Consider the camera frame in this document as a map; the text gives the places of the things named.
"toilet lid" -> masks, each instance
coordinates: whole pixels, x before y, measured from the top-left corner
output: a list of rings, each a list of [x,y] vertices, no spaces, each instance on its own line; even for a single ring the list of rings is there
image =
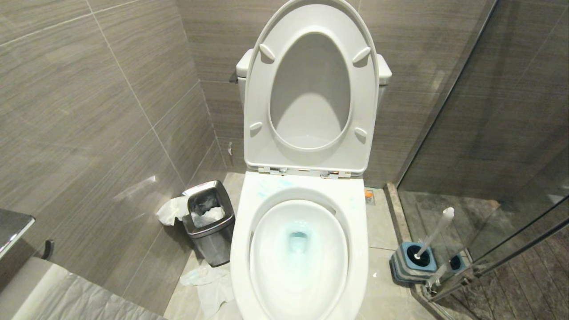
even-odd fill
[[[344,290],[347,242],[326,208],[288,200],[259,221],[249,263],[255,294],[271,319],[324,319]]]
[[[347,171],[368,165],[378,101],[376,50],[343,0],[292,0],[269,20],[245,92],[250,167]]]

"bathroom floor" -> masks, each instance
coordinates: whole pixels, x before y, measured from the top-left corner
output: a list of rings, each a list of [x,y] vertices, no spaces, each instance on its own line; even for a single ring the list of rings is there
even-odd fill
[[[228,173],[223,182],[231,202],[237,211],[241,186],[245,174]],[[397,249],[397,238],[385,194],[373,189],[375,204],[368,204],[369,274],[364,302],[356,320],[372,319],[434,319],[434,317],[411,296],[407,287],[399,286],[391,279],[389,258]],[[199,261],[194,252],[183,274],[197,268]],[[229,270],[229,264],[219,268]],[[166,308],[164,317],[169,320],[203,320],[197,289],[178,283]],[[213,320],[241,320],[235,301],[225,303]]]

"toilet bowl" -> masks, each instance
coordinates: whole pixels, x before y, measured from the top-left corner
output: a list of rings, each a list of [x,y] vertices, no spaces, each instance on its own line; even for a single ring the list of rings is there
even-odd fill
[[[248,171],[231,247],[244,320],[353,320],[368,276],[362,173],[391,72],[344,0],[292,0],[237,64]]]

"toilet bowl water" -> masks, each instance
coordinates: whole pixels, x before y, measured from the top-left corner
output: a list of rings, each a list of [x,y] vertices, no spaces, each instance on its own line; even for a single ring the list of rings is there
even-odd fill
[[[255,293],[274,320],[324,319],[344,290],[346,238],[334,215],[317,203],[288,200],[268,210],[250,252]]]

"shower enclosure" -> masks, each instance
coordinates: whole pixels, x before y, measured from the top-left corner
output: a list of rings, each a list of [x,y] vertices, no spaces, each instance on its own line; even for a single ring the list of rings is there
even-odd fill
[[[492,2],[410,157],[398,193],[413,241],[424,240],[441,212],[454,207],[452,224],[432,248],[439,266],[458,255],[467,267],[448,272],[432,300],[464,294],[463,285],[558,231],[563,236],[548,249],[554,254],[531,270],[547,273],[547,259],[569,264],[559,249],[569,247],[568,24],[567,1]]]

